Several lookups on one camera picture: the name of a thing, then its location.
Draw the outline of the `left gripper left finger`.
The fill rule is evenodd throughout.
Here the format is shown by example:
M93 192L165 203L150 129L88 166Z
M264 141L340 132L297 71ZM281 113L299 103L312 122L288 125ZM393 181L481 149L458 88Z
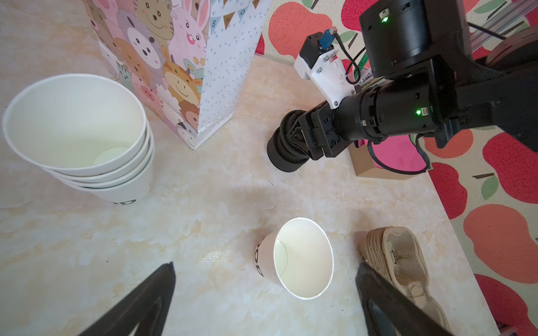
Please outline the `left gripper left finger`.
M161 265L82 335L161 335L172 302L173 263Z

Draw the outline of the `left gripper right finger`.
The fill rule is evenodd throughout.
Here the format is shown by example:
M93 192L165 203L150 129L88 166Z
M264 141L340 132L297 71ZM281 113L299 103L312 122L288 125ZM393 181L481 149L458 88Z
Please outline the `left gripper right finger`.
M371 266L355 278L369 335L450 335Z

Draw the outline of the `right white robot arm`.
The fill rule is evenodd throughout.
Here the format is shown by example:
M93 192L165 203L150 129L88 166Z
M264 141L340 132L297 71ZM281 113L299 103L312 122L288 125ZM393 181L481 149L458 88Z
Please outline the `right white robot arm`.
M336 28L308 36L294 67L324 101L282 119L267 145L277 169L295 172L360 140L372 149L414 135L443 148L462 130L492 125L536 151L536 27L502 37L489 56L473 60L472 23L457 1L378 1L360 25L372 74L385 83L363 89L348 78Z

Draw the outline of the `animal print paper gift bag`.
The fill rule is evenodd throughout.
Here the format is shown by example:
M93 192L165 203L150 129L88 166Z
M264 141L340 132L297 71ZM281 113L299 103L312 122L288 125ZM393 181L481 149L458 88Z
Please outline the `animal print paper gift bag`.
M192 149L233 116L270 1L95 1L106 68Z

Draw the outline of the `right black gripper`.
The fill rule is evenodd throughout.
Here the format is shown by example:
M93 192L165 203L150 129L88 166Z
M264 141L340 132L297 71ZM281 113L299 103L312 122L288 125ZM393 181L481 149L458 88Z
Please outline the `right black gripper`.
M267 154L280 171L295 172L309 160L335 158L350 144L337 132L335 110L323 102L309 111L289 112L270 138Z

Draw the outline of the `white paper coffee cup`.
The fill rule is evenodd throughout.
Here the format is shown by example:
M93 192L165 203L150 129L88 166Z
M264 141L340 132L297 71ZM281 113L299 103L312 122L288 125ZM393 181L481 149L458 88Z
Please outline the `white paper coffee cup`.
M313 300L330 286L334 253L325 231L297 217L261 239L254 250L256 271L300 300Z

